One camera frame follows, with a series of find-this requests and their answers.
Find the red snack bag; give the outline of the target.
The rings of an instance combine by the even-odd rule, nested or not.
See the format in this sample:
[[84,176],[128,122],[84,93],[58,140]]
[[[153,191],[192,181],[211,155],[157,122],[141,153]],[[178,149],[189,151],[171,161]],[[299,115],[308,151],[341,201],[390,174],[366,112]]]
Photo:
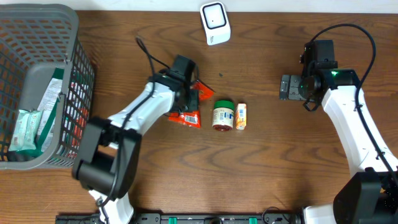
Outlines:
[[[214,95],[213,89],[204,84],[201,80],[195,80],[191,86],[191,90],[198,93],[198,105],[202,101],[210,99]],[[173,112],[166,115],[169,121],[180,123],[189,127],[201,128],[200,110],[194,109],[191,112]]]

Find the green lid jar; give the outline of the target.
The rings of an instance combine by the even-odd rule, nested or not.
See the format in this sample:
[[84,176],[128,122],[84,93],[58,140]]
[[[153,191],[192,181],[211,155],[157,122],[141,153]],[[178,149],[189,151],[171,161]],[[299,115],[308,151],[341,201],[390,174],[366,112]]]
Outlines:
[[213,108],[212,127],[217,131],[230,131],[234,125],[234,103],[218,100]]

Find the small orange box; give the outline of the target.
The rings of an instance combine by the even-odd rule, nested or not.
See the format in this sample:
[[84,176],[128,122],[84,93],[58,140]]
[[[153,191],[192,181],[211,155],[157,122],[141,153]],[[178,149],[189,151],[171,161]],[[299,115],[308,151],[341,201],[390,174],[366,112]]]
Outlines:
[[247,105],[245,103],[238,103],[236,107],[235,126],[238,130],[244,130],[247,125]]

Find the light green wipes pack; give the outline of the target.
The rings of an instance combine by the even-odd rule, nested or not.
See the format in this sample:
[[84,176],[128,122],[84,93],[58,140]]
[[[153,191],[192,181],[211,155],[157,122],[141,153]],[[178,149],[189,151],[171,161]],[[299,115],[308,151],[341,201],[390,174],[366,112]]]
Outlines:
[[41,111],[19,110],[9,150],[36,150],[35,137],[42,117]]

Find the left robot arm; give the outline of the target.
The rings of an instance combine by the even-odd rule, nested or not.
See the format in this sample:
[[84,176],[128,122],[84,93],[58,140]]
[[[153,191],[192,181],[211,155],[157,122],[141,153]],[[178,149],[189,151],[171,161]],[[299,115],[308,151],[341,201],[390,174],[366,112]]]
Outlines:
[[72,176],[88,190],[103,223],[129,223],[134,209],[129,189],[137,172],[142,137],[164,114],[198,109],[191,88],[196,63],[182,55],[149,77],[144,91],[107,119],[91,118],[84,129]]

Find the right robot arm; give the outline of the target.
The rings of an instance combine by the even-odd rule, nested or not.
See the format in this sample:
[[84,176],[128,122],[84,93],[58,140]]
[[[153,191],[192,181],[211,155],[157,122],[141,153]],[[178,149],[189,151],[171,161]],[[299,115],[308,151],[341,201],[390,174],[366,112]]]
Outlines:
[[301,75],[283,75],[281,100],[323,108],[331,119],[349,165],[350,180],[332,203],[303,208],[292,223],[397,223],[397,157],[384,142],[366,106],[359,78],[339,69],[332,40],[305,44]]

